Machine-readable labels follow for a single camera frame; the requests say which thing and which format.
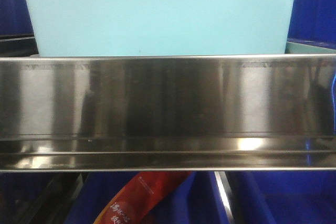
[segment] metal rail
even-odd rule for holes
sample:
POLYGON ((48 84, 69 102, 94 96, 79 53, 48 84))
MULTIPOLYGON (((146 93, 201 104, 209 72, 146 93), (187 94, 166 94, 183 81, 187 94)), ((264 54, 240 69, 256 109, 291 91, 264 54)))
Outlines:
POLYGON ((0 58, 0 170, 336 169, 336 53, 296 54, 0 58))

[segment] light blue plastic container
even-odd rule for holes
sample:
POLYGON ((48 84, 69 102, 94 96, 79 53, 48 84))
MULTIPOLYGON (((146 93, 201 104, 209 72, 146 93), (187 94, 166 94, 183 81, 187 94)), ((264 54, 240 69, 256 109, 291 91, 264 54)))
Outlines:
POLYGON ((27 0, 42 57, 281 54, 293 0, 27 0))

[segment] plastic bin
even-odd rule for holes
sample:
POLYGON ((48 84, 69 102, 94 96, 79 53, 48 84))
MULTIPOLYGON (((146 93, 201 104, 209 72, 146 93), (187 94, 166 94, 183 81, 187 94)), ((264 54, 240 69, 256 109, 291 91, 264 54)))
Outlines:
POLYGON ((230 175, 248 224, 336 223, 336 172, 230 175))
POLYGON ((336 0, 295 0, 289 37, 336 42, 336 0))
MULTIPOLYGON (((92 224, 100 211, 135 175, 129 172, 89 174, 65 224, 92 224)), ((193 173, 152 211, 155 223, 228 224, 212 172, 193 173)))
POLYGON ((51 177, 51 173, 1 173, 0 223, 17 223, 51 177))
POLYGON ((0 36, 32 34, 26 0, 0 0, 0 36))
POLYGON ((284 53, 293 0, 27 0, 42 57, 284 53))

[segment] red package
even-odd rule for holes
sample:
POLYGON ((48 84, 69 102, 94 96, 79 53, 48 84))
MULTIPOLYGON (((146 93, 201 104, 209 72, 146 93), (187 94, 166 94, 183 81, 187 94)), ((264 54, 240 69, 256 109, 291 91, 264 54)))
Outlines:
POLYGON ((93 224, 139 224, 191 172, 140 172, 111 199, 93 224))

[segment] blue plastic crate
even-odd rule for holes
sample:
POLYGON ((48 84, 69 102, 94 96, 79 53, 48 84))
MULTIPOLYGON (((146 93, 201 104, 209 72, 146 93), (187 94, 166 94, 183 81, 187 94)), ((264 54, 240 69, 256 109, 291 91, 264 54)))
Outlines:
POLYGON ((51 177, 51 173, 1 173, 0 223, 14 223, 22 209, 39 196, 51 177))
POLYGON ((0 36, 32 34, 26 0, 0 0, 0 36))
POLYGON ((289 37, 336 42, 336 0, 294 0, 289 37))
MULTIPOLYGON (((100 211, 136 173, 91 173, 65 224, 92 224, 100 211)), ((193 173, 151 213, 160 224, 228 224, 212 172, 193 173)))
POLYGON ((248 224, 336 223, 336 172, 236 172, 248 224))

